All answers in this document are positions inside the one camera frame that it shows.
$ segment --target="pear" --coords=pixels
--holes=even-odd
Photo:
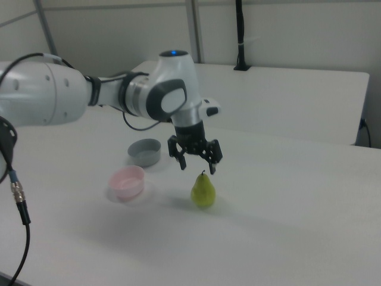
[[[190,194],[192,201],[199,207],[211,206],[216,199],[216,189],[204,172],[205,170],[198,175]]]

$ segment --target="white table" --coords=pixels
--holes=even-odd
[[[150,73],[146,61],[136,71]],[[244,132],[351,145],[356,142],[369,75],[327,70],[197,64],[202,97],[222,106],[206,124]]]
[[[168,157],[170,124],[135,132],[120,114],[20,128],[14,167],[24,185],[32,242],[20,279],[68,285],[377,285],[381,281],[381,152],[206,128],[224,158],[215,205],[190,200],[207,164]],[[107,195],[128,146],[157,138],[163,157],[129,203]],[[0,271],[12,275],[24,227],[0,185]]]

